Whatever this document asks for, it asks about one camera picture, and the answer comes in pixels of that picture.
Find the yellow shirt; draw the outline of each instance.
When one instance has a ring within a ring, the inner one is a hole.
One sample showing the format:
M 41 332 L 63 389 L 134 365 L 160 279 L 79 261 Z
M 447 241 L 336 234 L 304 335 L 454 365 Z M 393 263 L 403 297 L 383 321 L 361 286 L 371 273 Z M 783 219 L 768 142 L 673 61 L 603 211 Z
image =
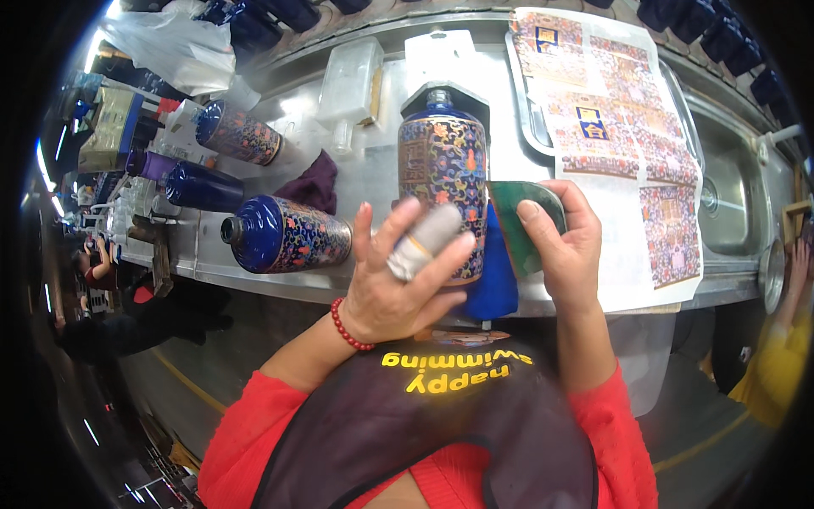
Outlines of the yellow shirt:
M 755 419 L 772 428 L 782 423 L 803 374 L 812 334 L 812 318 L 806 307 L 798 309 L 788 331 L 775 327 L 773 316 L 766 319 L 757 353 L 729 393 L 733 400 L 745 404 Z

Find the factory floor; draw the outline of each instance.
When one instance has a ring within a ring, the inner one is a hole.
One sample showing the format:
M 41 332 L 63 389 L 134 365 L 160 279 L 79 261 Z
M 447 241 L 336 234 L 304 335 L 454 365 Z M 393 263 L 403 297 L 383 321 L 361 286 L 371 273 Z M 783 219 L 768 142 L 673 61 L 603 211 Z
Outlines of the factory floor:
M 234 327 L 209 333 L 205 345 L 173 338 L 120 360 L 138 409 L 153 415 L 199 459 L 222 412 L 240 398 L 252 372 L 328 310 L 244 292 L 232 295 L 226 313 L 234 317 Z M 772 436 L 698 369 L 711 340 L 710 316 L 711 311 L 679 315 L 681 348 L 670 357 L 656 407 L 639 418 L 656 471 L 659 506 L 665 509 L 708 506 L 738 482 Z

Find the purple cloth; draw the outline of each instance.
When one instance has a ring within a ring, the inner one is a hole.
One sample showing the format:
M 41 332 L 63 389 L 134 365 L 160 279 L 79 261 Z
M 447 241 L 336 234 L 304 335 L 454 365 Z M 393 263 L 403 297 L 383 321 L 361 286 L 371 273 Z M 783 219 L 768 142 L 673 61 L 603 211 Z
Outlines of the purple cloth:
M 331 216 L 336 214 L 336 163 L 324 150 L 302 175 L 286 182 L 274 196 L 310 205 Z

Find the clear plastic container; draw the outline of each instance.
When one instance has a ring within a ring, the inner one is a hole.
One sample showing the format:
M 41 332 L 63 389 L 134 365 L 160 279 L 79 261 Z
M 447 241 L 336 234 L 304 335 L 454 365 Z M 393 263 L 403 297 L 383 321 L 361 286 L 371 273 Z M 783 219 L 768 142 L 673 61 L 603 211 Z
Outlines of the clear plastic container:
M 676 327 L 675 314 L 627 314 L 607 317 L 613 351 L 628 386 L 634 417 L 653 410 L 659 400 Z
M 333 131 L 333 150 L 351 151 L 353 126 L 371 116 L 373 77 L 384 51 L 375 37 L 337 46 L 330 53 L 317 111 L 317 122 Z

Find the metal bowl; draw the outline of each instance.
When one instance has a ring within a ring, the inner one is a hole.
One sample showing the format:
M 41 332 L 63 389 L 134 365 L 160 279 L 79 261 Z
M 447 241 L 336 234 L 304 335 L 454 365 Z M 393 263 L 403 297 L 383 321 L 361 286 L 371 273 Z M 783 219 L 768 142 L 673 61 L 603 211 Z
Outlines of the metal bowl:
M 760 255 L 760 268 L 758 269 L 758 286 L 760 293 L 764 296 L 767 314 L 772 314 L 777 309 L 785 277 L 786 251 L 783 249 L 780 239 L 774 239 Z

